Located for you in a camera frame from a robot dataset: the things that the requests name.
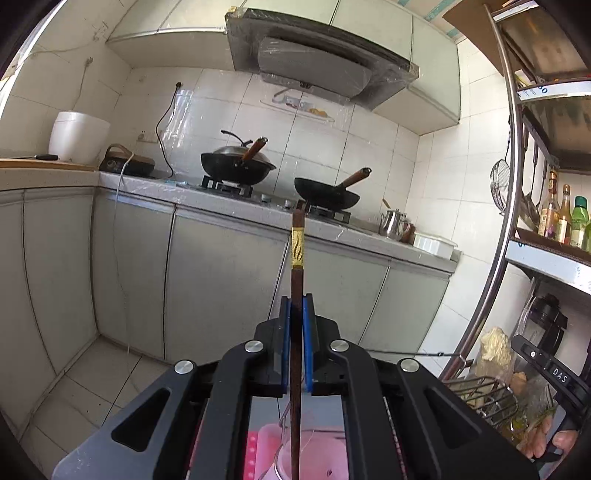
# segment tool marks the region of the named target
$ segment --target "metal bolt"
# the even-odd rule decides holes
[[[263,344],[259,340],[250,340],[244,345],[244,350],[248,353],[257,353],[263,349]]]
[[[180,375],[188,374],[193,369],[193,363],[189,360],[181,360],[174,366],[174,371]]]
[[[412,358],[405,358],[400,362],[400,368],[402,368],[404,372],[413,373],[418,370],[418,362]]]
[[[349,344],[347,343],[347,340],[333,340],[330,343],[330,349],[333,352],[346,352],[349,349]]]

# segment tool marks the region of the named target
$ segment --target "white plastic container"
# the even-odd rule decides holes
[[[419,232],[414,234],[413,245],[420,250],[446,260],[452,257],[453,249],[457,247],[457,244],[447,238]]]
[[[78,112],[60,112],[53,124],[48,153],[60,161],[98,165],[100,149],[105,145],[111,124]]]

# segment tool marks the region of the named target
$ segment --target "range hood panel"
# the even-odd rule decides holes
[[[373,110],[418,78],[418,66],[400,55],[313,20],[237,8],[226,14],[226,27],[235,70],[341,104]],[[283,59],[270,58],[272,42],[283,47]]]

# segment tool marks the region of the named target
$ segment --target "gold label on chopstick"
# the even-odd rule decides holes
[[[304,229],[291,229],[291,266],[304,266]]]

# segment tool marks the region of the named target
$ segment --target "black wok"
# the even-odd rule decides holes
[[[329,210],[346,210],[359,201],[359,195],[349,192],[346,188],[366,179],[370,173],[371,168],[362,168],[337,186],[300,177],[294,179],[294,185],[297,193],[311,205],[318,205]]]
[[[261,137],[247,148],[249,143],[250,141],[242,142],[241,146],[231,145],[213,153],[202,153],[203,169],[207,175],[218,181],[230,181],[240,185],[255,185],[263,181],[269,172],[276,168],[264,155],[258,153],[267,143],[267,139]]]

